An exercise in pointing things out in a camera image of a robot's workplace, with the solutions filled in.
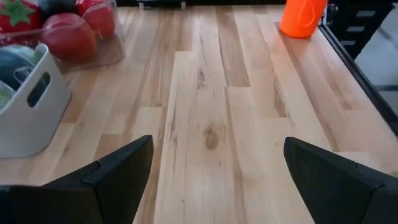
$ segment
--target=red tomato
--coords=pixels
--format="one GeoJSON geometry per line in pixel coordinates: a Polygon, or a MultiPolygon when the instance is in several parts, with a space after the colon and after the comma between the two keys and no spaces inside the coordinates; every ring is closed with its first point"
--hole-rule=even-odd
{"type": "Polygon", "coordinates": [[[115,29],[114,12],[108,2],[104,2],[104,0],[77,0],[76,7],[79,15],[84,18],[101,39],[113,36],[115,29]]]}
{"type": "Polygon", "coordinates": [[[41,40],[55,57],[70,63],[86,63],[96,57],[95,34],[80,16],[69,12],[54,15],[43,29],[41,40]]]}
{"type": "Polygon", "coordinates": [[[24,0],[0,3],[0,33],[39,29],[42,25],[39,8],[24,0]]]}

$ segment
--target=white plastic basket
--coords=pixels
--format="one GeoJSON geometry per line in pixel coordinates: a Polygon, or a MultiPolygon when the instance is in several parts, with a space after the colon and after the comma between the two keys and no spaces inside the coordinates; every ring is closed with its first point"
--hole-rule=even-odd
{"type": "Polygon", "coordinates": [[[40,44],[36,50],[44,56],[11,101],[0,110],[0,158],[31,156],[44,149],[71,98],[72,93],[47,46],[40,44]],[[50,83],[31,108],[27,98],[46,72],[50,83]]]}

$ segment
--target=butcher block countertop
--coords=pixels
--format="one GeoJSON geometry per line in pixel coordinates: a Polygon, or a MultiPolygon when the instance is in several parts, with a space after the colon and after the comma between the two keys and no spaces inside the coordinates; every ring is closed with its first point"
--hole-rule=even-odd
{"type": "Polygon", "coordinates": [[[145,134],[152,171],[134,223],[313,223],[283,157],[295,136],[383,172],[398,142],[319,30],[291,39],[280,6],[119,8],[126,57],[65,75],[52,143],[0,160],[42,185],[145,134]]]}

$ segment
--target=orange container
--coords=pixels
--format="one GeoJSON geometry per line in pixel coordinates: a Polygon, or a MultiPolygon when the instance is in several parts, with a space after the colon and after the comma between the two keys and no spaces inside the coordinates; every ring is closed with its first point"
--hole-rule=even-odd
{"type": "Polygon", "coordinates": [[[287,0],[281,31],[291,37],[310,37],[317,28],[327,0],[287,0]]]}

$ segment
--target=basket handle hole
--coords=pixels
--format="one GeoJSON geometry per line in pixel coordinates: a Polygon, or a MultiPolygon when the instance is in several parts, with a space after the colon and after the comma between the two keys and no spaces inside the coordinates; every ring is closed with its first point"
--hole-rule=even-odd
{"type": "Polygon", "coordinates": [[[27,97],[27,104],[29,107],[33,108],[37,105],[40,99],[43,97],[43,94],[47,87],[51,82],[51,77],[48,72],[43,73],[42,77],[36,83],[35,88],[31,91],[29,96],[27,97]]]}

